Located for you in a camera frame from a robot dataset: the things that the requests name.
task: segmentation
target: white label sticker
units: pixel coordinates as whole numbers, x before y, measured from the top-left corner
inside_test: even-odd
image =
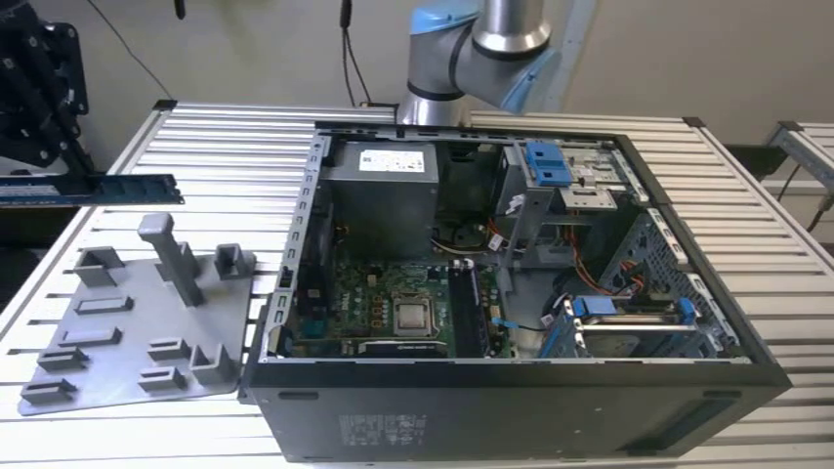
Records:
[[[503,242],[505,242],[505,236],[502,236],[501,234],[494,234],[487,246],[490,249],[497,251],[501,248],[501,245]]]
[[[422,151],[366,149],[361,153],[361,171],[423,173],[425,163]]]
[[[60,194],[54,186],[6,186],[0,188],[0,195],[4,197]]]

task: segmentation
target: motherboard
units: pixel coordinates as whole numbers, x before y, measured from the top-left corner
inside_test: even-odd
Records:
[[[473,266],[463,288],[455,273],[339,261],[329,314],[303,318],[294,356],[509,358],[506,330],[491,321],[503,316],[493,267]]]

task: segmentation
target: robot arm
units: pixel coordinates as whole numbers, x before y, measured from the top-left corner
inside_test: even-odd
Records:
[[[409,95],[398,120],[469,125],[463,96],[513,112],[541,102],[561,62],[543,0],[445,1],[413,13]]]

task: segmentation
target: white wall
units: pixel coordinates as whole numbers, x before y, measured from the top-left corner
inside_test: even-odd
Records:
[[[345,106],[338,0],[95,0],[175,98]],[[31,0],[80,32],[99,167],[114,161],[162,91],[86,0]],[[409,21],[421,0],[357,0],[354,45],[374,99],[405,90]],[[549,0],[561,43],[571,0]],[[728,143],[762,143],[777,120],[834,122],[830,0],[599,0],[563,110],[705,119]],[[804,220],[816,197],[790,199]],[[834,240],[834,226],[820,232]]]
[[[175,98],[239,104],[347,106],[339,0],[94,0]],[[357,0],[351,36],[375,101],[406,91],[410,13],[421,0]],[[40,16],[80,33],[91,114],[83,120],[99,167],[119,155],[162,91],[86,0],[31,0]],[[554,37],[570,0],[547,2]],[[355,81],[355,94],[362,88]]]
[[[566,112],[701,117],[728,143],[834,122],[830,0],[601,0]]]

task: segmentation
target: slotted aluminum table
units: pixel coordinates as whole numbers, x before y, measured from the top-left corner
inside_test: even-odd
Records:
[[[287,464],[258,407],[241,405],[235,395],[23,418],[19,393],[76,288],[67,270],[83,247],[114,245],[123,258],[150,256],[135,234],[139,219],[148,211],[174,212],[176,237],[195,253],[223,242],[257,252],[254,319],[277,282],[314,121],[391,119],[390,110],[198,104],[151,114],[111,172],[172,173],[187,203],[83,209],[0,315],[0,462],[84,469]],[[674,118],[479,112],[473,120],[477,127],[630,136],[796,385],[681,459],[562,461],[559,467],[834,467],[834,261],[709,131]]]
[[[834,192],[834,124],[780,122],[768,144],[781,147]]]

